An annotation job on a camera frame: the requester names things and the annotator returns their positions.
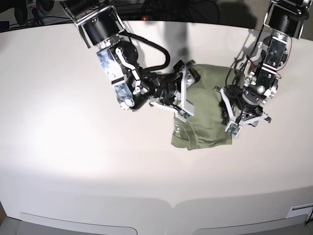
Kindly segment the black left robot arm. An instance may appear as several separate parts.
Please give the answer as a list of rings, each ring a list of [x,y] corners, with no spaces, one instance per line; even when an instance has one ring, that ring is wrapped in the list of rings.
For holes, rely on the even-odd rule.
[[[216,88],[222,97],[222,115],[228,119],[225,131],[236,135],[245,125],[257,126],[261,120],[271,122],[262,105],[277,93],[278,72],[288,61],[292,39],[302,34],[311,5],[310,0],[270,1],[263,26],[271,34],[257,39],[230,84]]]

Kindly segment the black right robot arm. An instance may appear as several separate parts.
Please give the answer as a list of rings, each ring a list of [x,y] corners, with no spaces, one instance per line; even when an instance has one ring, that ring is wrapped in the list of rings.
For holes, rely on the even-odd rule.
[[[122,109],[137,111],[148,102],[177,115],[194,115],[195,107],[187,100],[187,89],[200,79],[192,69],[194,61],[187,64],[178,61],[171,73],[161,74],[171,61],[168,50],[128,32],[111,1],[62,0],[60,5],[77,27],[87,48],[97,48],[96,55]],[[163,53],[163,64],[142,67],[132,40]]]

